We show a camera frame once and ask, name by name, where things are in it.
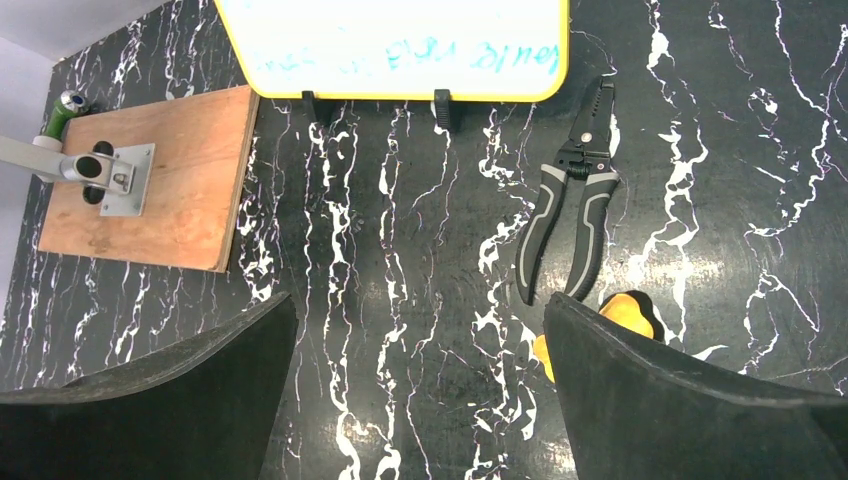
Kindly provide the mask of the yellow black eraser pad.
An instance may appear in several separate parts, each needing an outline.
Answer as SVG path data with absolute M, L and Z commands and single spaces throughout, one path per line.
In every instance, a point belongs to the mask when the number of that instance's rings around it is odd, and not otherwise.
M 612 294 L 601 303 L 599 313 L 623 328 L 665 343 L 665 327 L 660 321 L 659 310 L 651 297 L 643 291 L 628 290 Z M 536 337 L 532 351 L 542 364 L 547 379 L 552 383 L 555 382 L 544 334 Z

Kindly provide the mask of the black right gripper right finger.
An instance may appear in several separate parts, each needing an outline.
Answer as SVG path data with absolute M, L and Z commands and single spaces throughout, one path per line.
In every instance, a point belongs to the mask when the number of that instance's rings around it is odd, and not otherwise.
M 843 479 L 844 397 L 744 376 L 564 294 L 544 330 L 582 479 Z

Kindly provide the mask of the grey metal stand bracket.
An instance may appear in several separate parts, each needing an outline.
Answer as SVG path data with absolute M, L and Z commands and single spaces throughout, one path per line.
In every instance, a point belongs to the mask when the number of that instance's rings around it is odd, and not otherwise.
M 154 143 L 114 147 L 100 141 L 92 151 L 68 155 L 62 143 L 40 136 L 28 144 L 3 136 L 1 161 L 16 165 L 47 183 L 77 183 L 89 190 L 85 201 L 100 207 L 102 216 L 142 215 L 152 174 Z

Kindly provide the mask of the yellow-framed whiteboard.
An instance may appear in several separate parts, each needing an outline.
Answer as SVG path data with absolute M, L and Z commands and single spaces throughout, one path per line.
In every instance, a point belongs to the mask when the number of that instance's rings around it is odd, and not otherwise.
M 249 85 L 269 99 L 538 102 L 569 69 L 566 1 L 217 3 Z

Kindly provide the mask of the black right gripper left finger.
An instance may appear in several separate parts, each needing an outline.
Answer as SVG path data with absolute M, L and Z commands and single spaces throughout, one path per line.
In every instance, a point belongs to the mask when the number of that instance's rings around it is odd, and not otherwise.
M 294 353 L 286 293 L 61 387 L 1 396 L 5 479 L 256 479 Z

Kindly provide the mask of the plywood board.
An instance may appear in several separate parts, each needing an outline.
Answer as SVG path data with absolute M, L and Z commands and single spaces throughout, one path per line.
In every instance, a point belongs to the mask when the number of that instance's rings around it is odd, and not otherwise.
M 70 122 L 64 150 L 98 141 L 152 144 L 142 212 L 103 216 L 82 188 L 54 185 L 42 252 L 223 273 L 229 264 L 259 97 L 248 86 L 87 115 Z

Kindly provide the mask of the green white cylinder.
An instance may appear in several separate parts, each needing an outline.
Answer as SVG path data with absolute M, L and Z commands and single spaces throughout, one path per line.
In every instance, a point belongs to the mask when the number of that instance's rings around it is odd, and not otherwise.
M 46 126 L 40 135 L 33 138 L 32 144 L 54 152 L 63 148 L 63 135 L 67 124 L 74 118 L 87 114 L 89 101 L 76 90 L 65 90 L 53 103 Z

